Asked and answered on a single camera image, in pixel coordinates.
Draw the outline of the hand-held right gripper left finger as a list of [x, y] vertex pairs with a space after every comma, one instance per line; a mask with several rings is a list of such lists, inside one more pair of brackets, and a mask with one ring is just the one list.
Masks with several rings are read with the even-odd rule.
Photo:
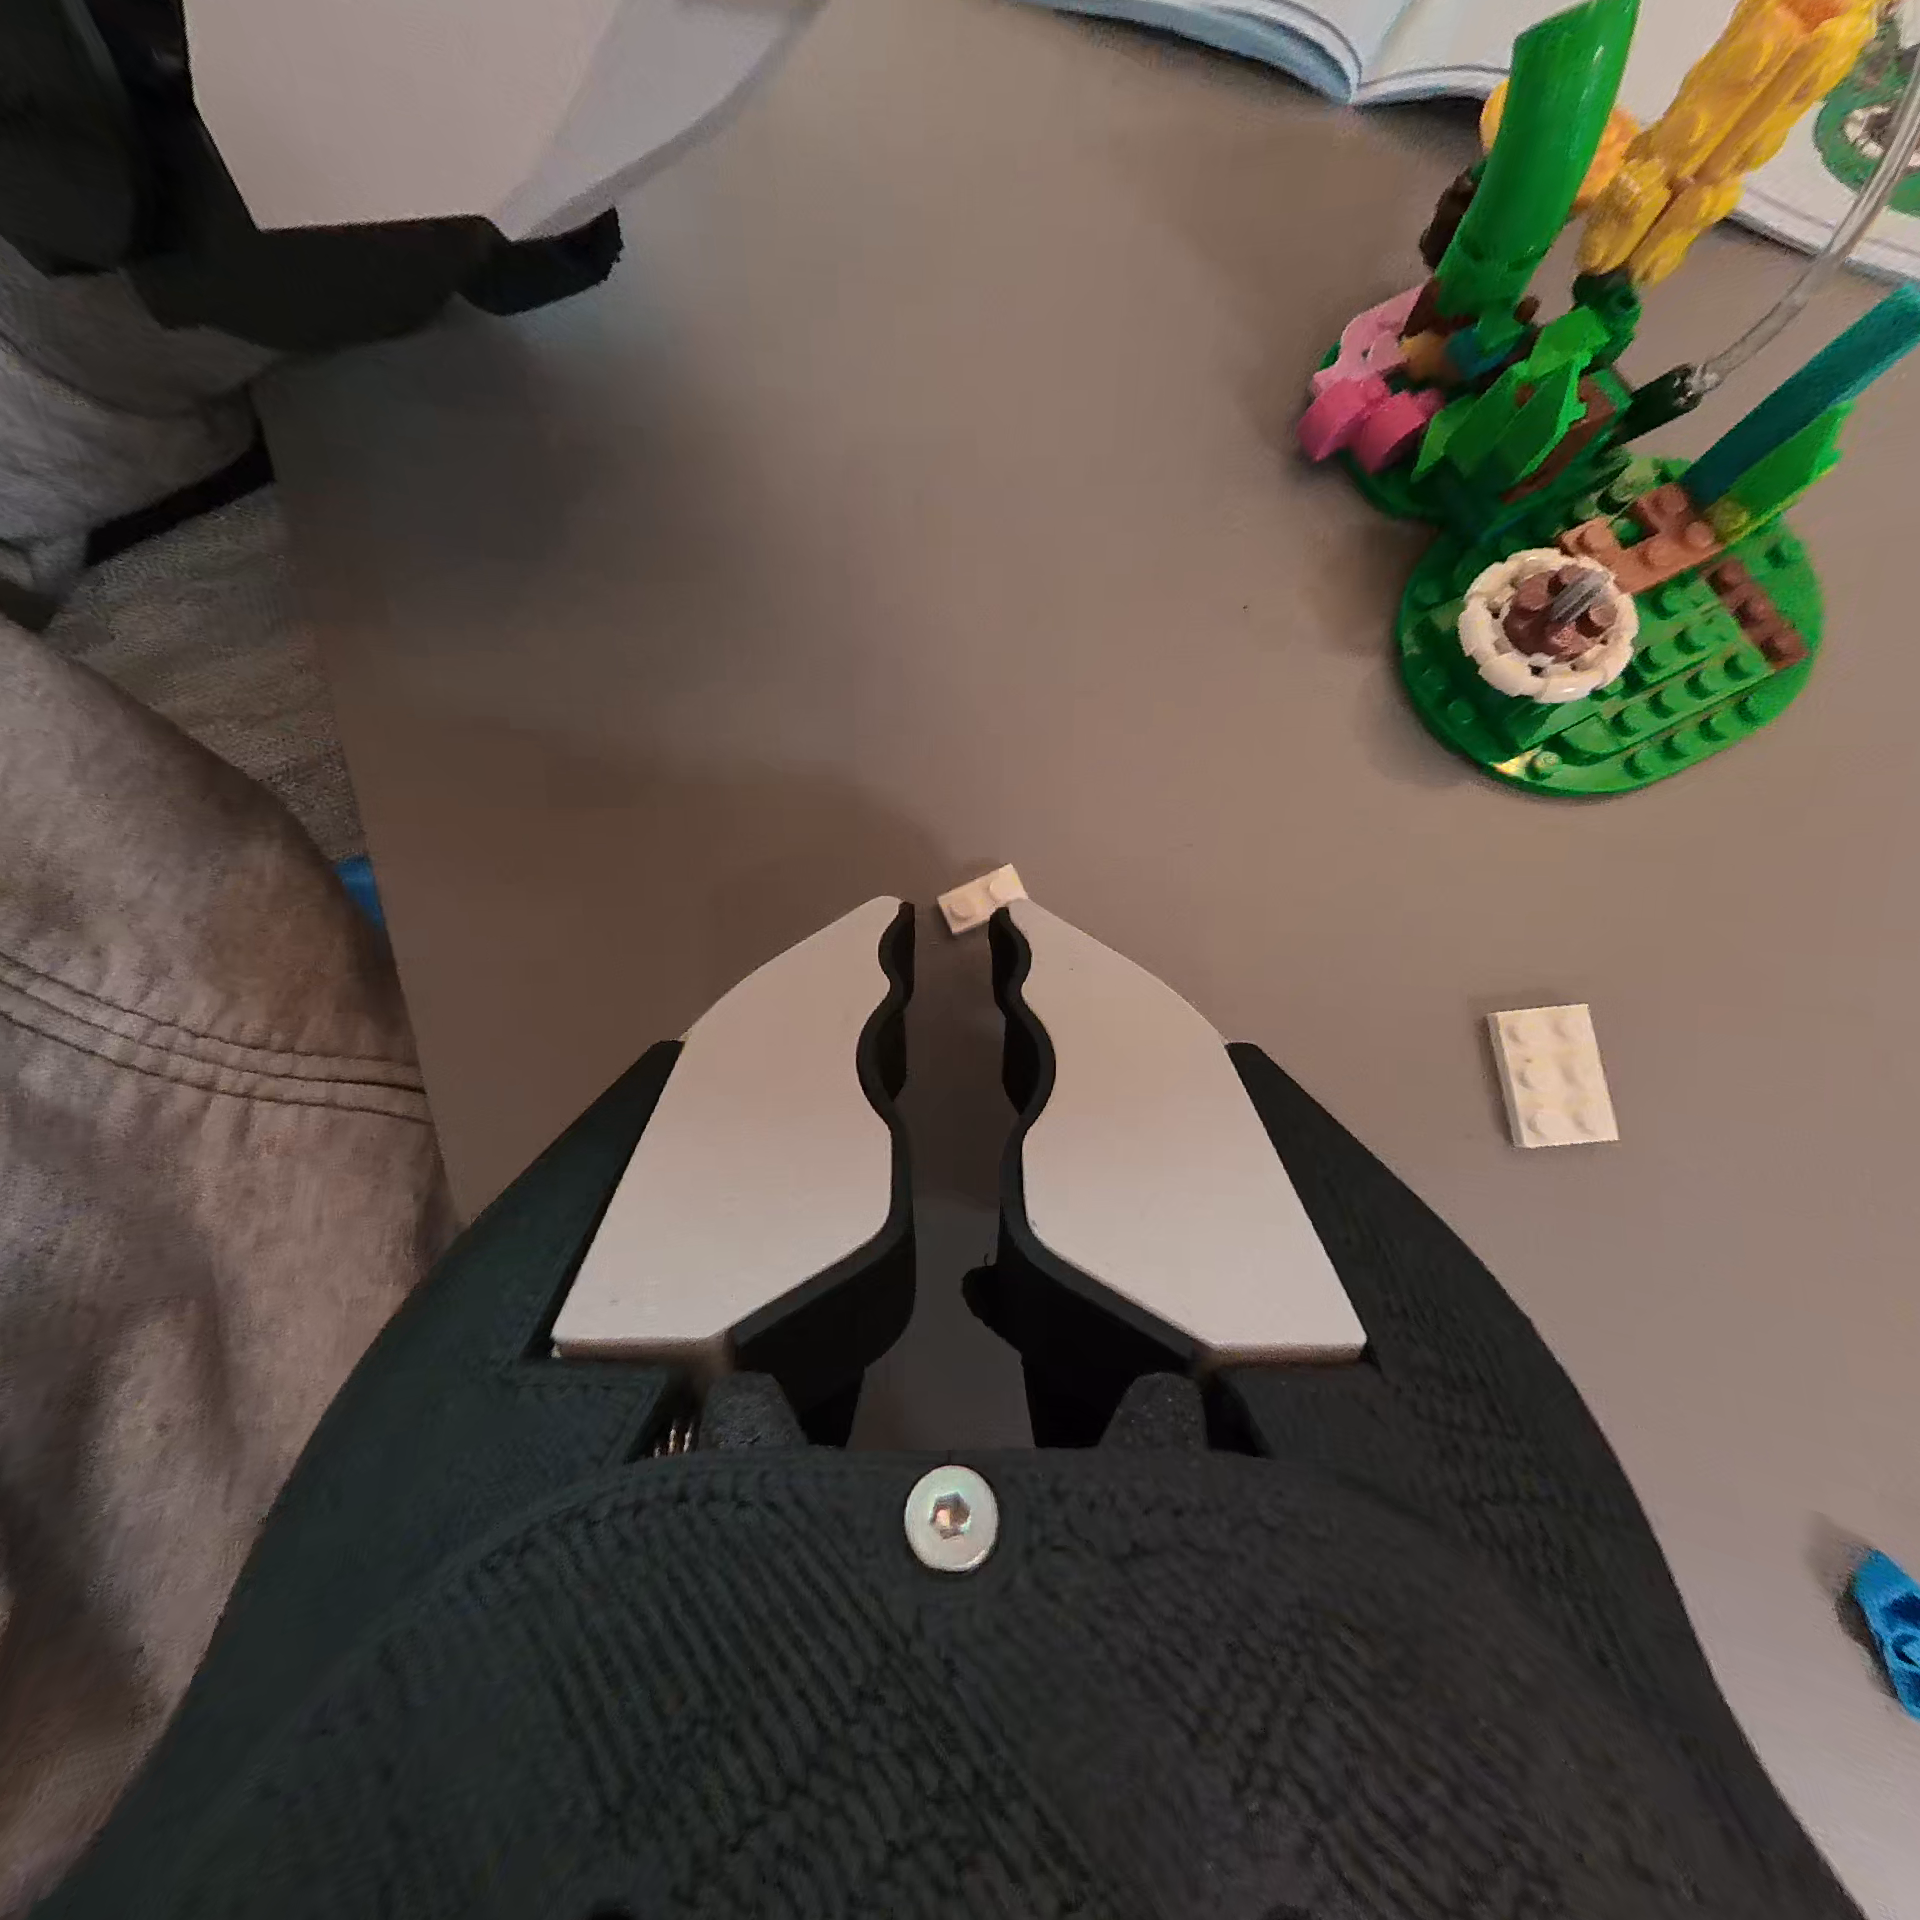
[[850, 1440], [917, 1304], [915, 947], [915, 908], [879, 896], [687, 1031], [560, 1304], [559, 1360], [768, 1376], [812, 1442]]

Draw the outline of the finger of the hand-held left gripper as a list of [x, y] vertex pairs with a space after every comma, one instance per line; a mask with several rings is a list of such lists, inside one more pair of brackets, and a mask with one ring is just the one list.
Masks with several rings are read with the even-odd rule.
[[171, 329], [268, 353], [604, 282], [617, 203], [764, 80], [799, 2], [187, 2], [194, 126], [143, 262]]

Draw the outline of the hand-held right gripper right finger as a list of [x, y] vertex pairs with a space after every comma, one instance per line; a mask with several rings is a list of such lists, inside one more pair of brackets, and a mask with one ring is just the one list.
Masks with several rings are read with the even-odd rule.
[[1088, 1449], [1147, 1376], [1362, 1360], [1368, 1336], [1229, 1046], [1181, 995], [1021, 898], [989, 921], [1016, 1112], [973, 1316], [1041, 1449]]

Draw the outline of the white lego plate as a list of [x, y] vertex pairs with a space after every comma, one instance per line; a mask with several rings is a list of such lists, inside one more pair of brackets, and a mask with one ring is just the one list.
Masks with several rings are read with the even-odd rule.
[[1587, 1002], [1485, 1017], [1511, 1145], [1611, 1145], [1620, 1138]]

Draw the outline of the lego flower model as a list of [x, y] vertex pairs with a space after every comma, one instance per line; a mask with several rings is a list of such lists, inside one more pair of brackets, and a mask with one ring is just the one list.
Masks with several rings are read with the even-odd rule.
[[1618, 111], [1639, 4], [1517, 38], [1482, 155], [1434, 206], [1424, 278], [1356, 314], [1299, 449], [1432, 531], [1395, 644], [1427, 731], [1489, 778], [1595, 801], [1735, 748], [1808, 682], [1817, 570], [1787, 511], [1856, 406], [1916, 353], [1916, 287], [1872, 305], [1691, 463], [1641, 459], [1852, 263], [1916, 154], [1916, 75], [1827, 244], [1717, 356], [1620, 372], [1643, 296], [1848, 83], [1882, 4], [1738, 4], [1664, 112]]

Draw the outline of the lego instruction booklet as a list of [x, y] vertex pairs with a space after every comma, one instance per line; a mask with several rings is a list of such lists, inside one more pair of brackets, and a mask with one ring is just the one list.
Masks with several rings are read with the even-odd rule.
[[[1562, 2], [1049, 2], [1275, 66], [1338, 105], [1484, 100], [1524, 30]], [[1643, 2], [1618, 105], [1651, 123], [1725, 28], [1732, 2]], [[1745, 184], [1732, 219], [1816, 255], [1882, 166], [1916, 73], [1917, 4], [1874, 4], [1872, 38]]]

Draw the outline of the blue plastic piece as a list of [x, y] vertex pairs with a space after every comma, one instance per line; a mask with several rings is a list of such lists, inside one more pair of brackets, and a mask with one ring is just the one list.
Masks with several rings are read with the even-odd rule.
[[1888, 1691], [1917, 1722], [1917, 1577], [1885, 1552], [1866, 1550], [1848, 1579], [1844, 1606]]

